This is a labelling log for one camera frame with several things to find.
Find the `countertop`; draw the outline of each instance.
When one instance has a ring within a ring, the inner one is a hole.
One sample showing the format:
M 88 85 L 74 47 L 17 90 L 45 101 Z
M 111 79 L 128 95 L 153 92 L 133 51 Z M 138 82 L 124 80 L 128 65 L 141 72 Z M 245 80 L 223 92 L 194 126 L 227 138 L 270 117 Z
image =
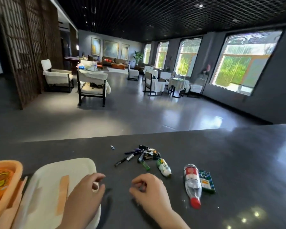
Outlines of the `countertop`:
M 18 160 L 30 174 L 48 163 L 91 158 L 106 174 L 98 228 L 158 228 L 128 192 L 144 167 L 134 158 L 114 167 L 139 144 L 156 149 L 170 166 L 167 179 L 155 161 L 147 161 L 191 228 L 286 228 L 286 125 L 0 143 L 0 160 Z M 191 208 L 184 189 L 183 168 L 191 163 L 211 173 L 216 189 L 202 193 L 199 210 Z

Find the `plastic bottle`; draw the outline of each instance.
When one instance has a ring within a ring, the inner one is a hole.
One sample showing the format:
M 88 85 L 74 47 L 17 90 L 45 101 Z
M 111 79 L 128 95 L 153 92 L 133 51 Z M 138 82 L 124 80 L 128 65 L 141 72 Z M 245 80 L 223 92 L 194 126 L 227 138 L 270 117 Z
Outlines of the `plastic bottle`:
M 164 177 L 170 177 L 172 175 L 170 167 L 167 165 L 164 159 L 160 158 L 157 160 L 157 167 Z
M 195 165 L 189 164 L 184 167 L 184 185 L 187 195 L 190 197 L 191 206 L 195 209 L 201 207 L 201 182 L 198 169 Z

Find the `painting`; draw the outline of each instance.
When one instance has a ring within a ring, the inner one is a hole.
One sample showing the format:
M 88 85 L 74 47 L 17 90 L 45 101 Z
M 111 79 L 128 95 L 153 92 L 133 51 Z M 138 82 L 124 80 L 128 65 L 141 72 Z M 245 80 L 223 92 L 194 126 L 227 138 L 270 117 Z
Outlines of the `painting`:
M 103 56 L 118 58 L 119 55 L 119 43 L 104 40 Z
M 129 54 L 129 45 L 127 45 L 127 44 L 122 44 L 121 59 L 128 60 L 128 54 Z
M 91 54 L 100 56 L 101 41 L 98 38 L 91 38 Z

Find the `black grid ceiling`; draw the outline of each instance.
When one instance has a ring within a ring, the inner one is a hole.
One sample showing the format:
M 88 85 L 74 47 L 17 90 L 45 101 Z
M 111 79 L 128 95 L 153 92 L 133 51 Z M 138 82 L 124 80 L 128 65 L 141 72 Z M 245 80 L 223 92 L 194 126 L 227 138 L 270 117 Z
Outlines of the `black grid ceiling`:
M 286 22 L 286 0 L 58 0 L 76 27 L 150 42 Z

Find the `sofa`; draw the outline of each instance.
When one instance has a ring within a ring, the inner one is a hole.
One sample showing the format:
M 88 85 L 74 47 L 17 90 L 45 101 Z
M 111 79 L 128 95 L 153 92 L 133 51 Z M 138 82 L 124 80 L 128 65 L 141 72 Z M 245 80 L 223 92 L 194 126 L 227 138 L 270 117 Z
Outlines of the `sofa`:
M 125 69 L 127 69 L 129 62 L 127 60 L 124 60 L 124 59 L 115 59 L 115 58 L 103 56 L 103 58 L 102 58 L 102 65 L 103 66 L 111 66 L 113 63 L 117 63 L 117 64 L 122 63 L 125 65 Z

